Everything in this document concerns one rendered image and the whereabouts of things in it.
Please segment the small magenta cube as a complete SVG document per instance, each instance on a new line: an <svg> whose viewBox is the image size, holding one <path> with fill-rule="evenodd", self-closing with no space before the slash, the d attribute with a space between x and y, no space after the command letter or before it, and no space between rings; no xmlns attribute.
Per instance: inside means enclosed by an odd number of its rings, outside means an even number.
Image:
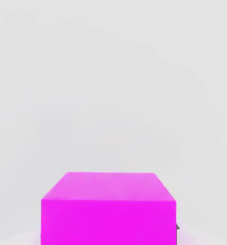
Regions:
<svg viewBox="0 0 227 245"><path fill-rule="evenodd" d="M177 245L176 201L153 173L68 172L41 200L41 245Z"/></svg>

